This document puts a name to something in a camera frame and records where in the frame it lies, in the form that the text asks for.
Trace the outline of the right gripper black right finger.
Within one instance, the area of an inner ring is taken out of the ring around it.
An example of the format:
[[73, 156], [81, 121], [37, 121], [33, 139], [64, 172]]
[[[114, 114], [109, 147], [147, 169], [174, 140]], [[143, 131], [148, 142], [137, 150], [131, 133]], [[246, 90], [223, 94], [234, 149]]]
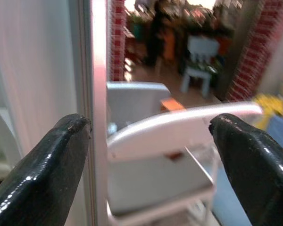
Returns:
[[283, 148], [233, 114], [214, 117], [208, 129], [250, 223], [283, 226]]

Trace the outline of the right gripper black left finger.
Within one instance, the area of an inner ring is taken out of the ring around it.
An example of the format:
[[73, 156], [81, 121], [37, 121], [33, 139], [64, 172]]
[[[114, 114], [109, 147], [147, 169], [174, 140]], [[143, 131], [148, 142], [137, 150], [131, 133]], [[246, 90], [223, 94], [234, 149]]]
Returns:
[[62, 226], [88, 153], [89, 119], [61, 118], [0, 184], [0, 226]]

